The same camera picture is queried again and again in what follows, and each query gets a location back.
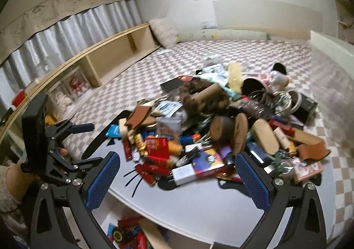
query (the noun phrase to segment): lower shelf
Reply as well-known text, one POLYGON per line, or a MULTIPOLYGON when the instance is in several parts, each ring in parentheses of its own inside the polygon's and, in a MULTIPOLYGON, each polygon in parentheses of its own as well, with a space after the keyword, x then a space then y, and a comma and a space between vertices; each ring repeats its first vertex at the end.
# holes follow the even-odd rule
POLYGON ((119 64, 117 67, 113 68, 110 72, 108 72, 107 74, 102 76, 101 77, 102 84, 105 85, 105 84, 109 83, 112 79, 116 78, 119 74, 121 74, 123 71, 125 71, 130 66, 132 66, 134 63, 138 62, 140 59, 144 58, 145 56, 149 55, 150 53, 154 52, 155 50, 157 50, 159 48, 160 48, 160 46, 156 46, 153 49, 137 52, 132 57, 126 59, 121 64, 119 64))

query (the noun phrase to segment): person's hand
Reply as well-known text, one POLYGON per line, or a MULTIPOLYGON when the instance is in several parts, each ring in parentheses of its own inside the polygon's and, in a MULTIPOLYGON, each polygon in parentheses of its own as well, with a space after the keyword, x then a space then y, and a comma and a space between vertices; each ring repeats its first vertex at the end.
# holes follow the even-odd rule
MULTIPOLYGON (((64 148, 58 148, 61 155, 68 155, 68 151, 64 148)), ((28 187, 31 185, 33 180, 37 179, 38 176, 33 173, 23 173, 21 170, 21 160, 17 162, 14 166, 11 166, 6 172, 6 185, 10 194, 17 201, 21 201, 25 196, 28 187)))

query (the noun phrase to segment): brown cylinder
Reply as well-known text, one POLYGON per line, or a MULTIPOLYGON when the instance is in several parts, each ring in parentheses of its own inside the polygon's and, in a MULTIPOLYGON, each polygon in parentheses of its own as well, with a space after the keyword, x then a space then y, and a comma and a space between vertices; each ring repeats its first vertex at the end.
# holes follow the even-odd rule
POLYGON ((226 116, 215 116, 210 124, 210 137, 213 141, 230 142, 234 134, 235 121, 226 116))
POLYGON ((217 96, 223 92, 223 89, 216 83, 205 88, 202 92, 196 93, 192 96, 192 99, 197 102, 202 102, 211 97, 217 96))

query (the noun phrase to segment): blue gripper pad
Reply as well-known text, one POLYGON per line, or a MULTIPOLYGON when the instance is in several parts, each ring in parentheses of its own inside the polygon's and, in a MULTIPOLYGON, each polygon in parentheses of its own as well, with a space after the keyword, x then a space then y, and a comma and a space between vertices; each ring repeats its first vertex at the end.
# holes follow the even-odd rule
POLYGON ((92 211, 101 205, 102 200, 104 196, 106 196, 106 193, 117 175, 119 168, 120 158, 119 155, 114 152, 87 190, 85 204, 87 209, 92 211))
POLYGON ((235 166, 256 207, 266 211, 270 207, 270 196, 265 184, 241 153, 236 155, 235 166))

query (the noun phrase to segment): metal screw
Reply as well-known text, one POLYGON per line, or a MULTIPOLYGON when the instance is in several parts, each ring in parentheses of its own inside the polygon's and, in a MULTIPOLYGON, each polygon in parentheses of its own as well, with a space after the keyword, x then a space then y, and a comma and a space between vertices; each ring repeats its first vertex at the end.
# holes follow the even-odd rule
POLYGON ((41 189, 42 189, 42 190, 45 190, 45 189, 47 189, 48 187, 49 187, 48 183, 43 183, 43 184, 41 185, 41 189))
POLYGON ((281 179, 279 179, 279 178, 275 179, 275 180, 274 180, 274 183, 277 184, 278 186, 284 185, 284 181, 281 180, 281 179))
POLYGON ((316 188, 312 183, 307 183, 307 187, 308 187, 310 190, 315 190, 315 188, 316 188))
POLYGON ((77 179, 75 179, 75 180, 73 181, 73 185, 74 185, 74 186, 79 186, 79 185, 81 185, 82 182, 83 182, 83 181, 82 181, 80 178, 77 178, 77 179))

